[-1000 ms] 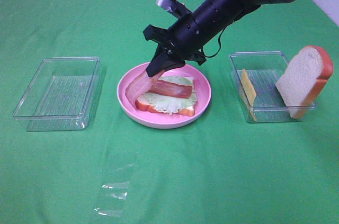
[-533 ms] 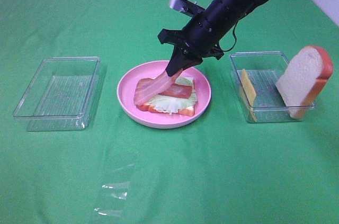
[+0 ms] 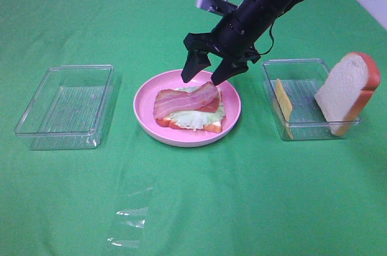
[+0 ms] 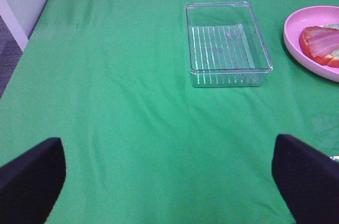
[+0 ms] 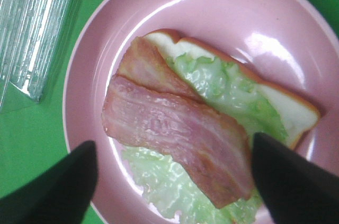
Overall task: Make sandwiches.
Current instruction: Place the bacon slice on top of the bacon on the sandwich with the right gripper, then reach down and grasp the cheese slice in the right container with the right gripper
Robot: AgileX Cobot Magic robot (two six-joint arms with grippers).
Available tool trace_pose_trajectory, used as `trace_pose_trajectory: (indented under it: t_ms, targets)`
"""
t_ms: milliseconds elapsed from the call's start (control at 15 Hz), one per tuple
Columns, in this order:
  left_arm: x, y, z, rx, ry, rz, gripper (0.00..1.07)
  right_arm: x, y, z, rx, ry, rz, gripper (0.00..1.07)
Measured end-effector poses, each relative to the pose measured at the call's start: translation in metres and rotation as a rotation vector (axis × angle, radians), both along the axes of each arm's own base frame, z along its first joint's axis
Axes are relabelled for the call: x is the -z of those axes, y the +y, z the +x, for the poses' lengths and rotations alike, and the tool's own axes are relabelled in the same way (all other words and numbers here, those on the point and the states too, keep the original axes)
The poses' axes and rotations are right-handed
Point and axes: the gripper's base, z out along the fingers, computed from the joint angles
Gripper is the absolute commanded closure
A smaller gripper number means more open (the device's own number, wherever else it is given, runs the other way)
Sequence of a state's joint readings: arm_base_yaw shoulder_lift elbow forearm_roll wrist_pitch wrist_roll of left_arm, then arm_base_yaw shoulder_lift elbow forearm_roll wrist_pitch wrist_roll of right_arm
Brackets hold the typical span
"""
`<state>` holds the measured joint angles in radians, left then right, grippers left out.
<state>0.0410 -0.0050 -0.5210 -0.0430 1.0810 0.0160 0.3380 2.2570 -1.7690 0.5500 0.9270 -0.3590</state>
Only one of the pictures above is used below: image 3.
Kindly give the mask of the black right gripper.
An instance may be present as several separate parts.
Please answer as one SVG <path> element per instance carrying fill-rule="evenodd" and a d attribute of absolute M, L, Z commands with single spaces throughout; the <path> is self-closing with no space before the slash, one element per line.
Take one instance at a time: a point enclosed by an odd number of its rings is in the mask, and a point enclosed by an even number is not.
<path fill-rule="evenodd" d="M 245 73 L 249 69 L 245 61 L 256 63 L 261 58 L 253 46 L 254 37 L 241 23 L 236 11 L 223 16 L 208 33 L 188 33 L 183 41 L 188 50 L 181 72 L 183 82 L 190 82 L 201 70 L 210 66 L 208 53 L 226 58 L 211 75 L 214 85 Z"/>

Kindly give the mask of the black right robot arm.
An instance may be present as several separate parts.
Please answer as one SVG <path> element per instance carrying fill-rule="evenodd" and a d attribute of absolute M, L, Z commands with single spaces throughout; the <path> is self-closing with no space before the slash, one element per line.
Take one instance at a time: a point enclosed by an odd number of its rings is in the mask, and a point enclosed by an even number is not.
<path fill-rule="evenodd" d="M 228 0 L 197 0 L 197 7 L 222 18 L 209 33 L 188 33 L 183 43 L 188 50 L 181 72 L 183 82 L 190 82 L 210 66 L 210 53 L 222 61 L 211 76 L 215 85 L 246 72 L 248 61 L 256 63 L 262 56 L 254 43 L 275 20 L 304 0 L 243 0 L 235 5 Z"/>

